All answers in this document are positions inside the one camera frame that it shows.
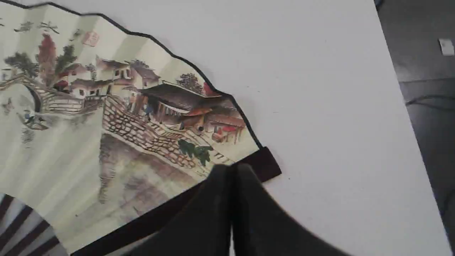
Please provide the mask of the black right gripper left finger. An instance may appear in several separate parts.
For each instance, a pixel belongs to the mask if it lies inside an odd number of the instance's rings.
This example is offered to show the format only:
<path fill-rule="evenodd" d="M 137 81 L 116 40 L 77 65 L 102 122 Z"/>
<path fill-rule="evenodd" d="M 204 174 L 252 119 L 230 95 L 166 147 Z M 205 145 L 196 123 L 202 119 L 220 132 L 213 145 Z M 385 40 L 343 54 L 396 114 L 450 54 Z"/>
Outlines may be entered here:
<path fill-rule="evenodd" d="M 197 194 L 162 230 L 132 250 L 133 256 L 227 256 L 232 173 L 216 165 Z"/>

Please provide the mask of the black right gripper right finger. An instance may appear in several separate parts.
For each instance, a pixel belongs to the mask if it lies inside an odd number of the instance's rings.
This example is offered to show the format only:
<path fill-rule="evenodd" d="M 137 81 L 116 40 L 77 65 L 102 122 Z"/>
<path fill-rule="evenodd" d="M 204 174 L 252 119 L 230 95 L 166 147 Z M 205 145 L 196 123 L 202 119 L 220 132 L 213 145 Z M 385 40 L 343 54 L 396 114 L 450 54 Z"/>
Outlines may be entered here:
<path fill-rule="evenodd" d="M 248 164 L 239 164 L 233 188 L 237 256 L 345 256 L 292 218 L 266 191 Z"/>

